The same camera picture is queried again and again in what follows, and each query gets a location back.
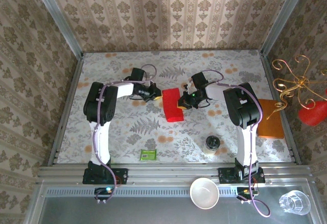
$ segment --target wall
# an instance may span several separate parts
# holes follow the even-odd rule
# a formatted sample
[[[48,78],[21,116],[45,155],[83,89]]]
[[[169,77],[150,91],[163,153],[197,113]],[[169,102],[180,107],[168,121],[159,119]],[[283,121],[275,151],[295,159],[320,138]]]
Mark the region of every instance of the wall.
[[[311,60],[307,76],[311,81],[326,81],[321,70],[327,69],[327,0],[300,0],[268,55],[270,61],[286,60],[294,73],[301,75],[306,65],[294,61],[294,55],[304,54]],[[274,70],[275,77],[291,79],[285,70]],[[326,83],[311,84],[310,88],[325,98]],[[313,98],[310,92],[303,92],[301,100]],[[312,165],[316,183],[327,209],[327,119],[315,127],[306,126],[298,118],[300,105],[297,97],[289,99],[286,115],[301,160]]]
[[[83,52],[259,49],[285,0],[56,0]]]
[[[0,0],[0,223],[20,223],[76,59],[41,0]]]

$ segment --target glass cup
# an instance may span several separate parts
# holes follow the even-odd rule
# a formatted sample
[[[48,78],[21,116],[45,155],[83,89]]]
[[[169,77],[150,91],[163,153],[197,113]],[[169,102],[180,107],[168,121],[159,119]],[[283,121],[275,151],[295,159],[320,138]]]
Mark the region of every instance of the glass cup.
[[[301,191],[290,191],[279,199],[279,205],[284,212],[297,215],[306,215],[310,212],[311,204],[309,198]]]

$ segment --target white bowl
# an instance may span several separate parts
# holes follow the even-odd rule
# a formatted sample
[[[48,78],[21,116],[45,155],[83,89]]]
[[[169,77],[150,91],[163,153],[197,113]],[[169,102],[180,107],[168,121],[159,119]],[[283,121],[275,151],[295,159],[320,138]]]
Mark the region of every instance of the white bowl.
[[[211,209],[219,199],[217,185],[208,178],[195,180],[190,188],[190,195],[193,203],[200,209]]]

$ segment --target patterned tablecloth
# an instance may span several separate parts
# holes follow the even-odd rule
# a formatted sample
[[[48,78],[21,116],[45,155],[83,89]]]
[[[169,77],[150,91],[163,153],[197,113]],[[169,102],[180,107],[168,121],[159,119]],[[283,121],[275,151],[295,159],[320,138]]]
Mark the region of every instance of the patterned tablecloth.
[[[161,89],[178,87],[204,69],[221,71],[225,83],[249,82],[259,99],[272,99],[257,50],[178,51],[85,54],[83,71],[75,93],[57,163],[87,163],[91,154],[91,133],[83,105],[94,81],[107,83],[130,75],[133,67],[151,63],[158,69],[154,81]],[[147,75],[153,74],[146,67]],[[206,72],[211,81],[218,74]],[[109,150],[113,163],[139,163],[141,149],[157,149],[157,162],[234,162],[237,153],[235,126],[228,117],[225,101],[211,101],[206,108],[184,110],[184,121],[168,123],[162,100],[119,98],[109,129]],[[221,139],[215,155],[202,152],[209,135]],[[258,139],[260,162],[290,162],[285,140]]]

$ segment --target red sponge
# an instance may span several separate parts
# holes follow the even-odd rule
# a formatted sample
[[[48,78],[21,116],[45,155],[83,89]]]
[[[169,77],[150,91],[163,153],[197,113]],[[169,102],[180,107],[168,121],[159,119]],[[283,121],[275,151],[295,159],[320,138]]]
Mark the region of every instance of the red sponge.
[[[167,122],[184,121],[183,110],[177,108],[180,98],[179,89],[171,88],[162,91],[163,111],[165,112]]]

